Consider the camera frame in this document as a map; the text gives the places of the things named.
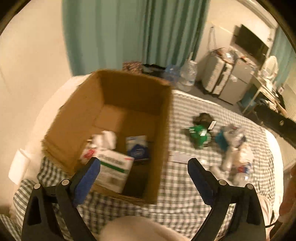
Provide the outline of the person right hand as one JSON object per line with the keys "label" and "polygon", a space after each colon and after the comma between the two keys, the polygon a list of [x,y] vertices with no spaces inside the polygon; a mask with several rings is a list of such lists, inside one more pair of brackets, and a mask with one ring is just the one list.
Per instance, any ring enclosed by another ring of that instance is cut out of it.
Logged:
{"label": "person right hand", "polygon": [[288,186],[283,195],[283,200],[280,205],[279,214],[280,216],[286,215],[292,208],[295,203],[295,166],[293,166],[290,170],[291,178],[289,179]]}

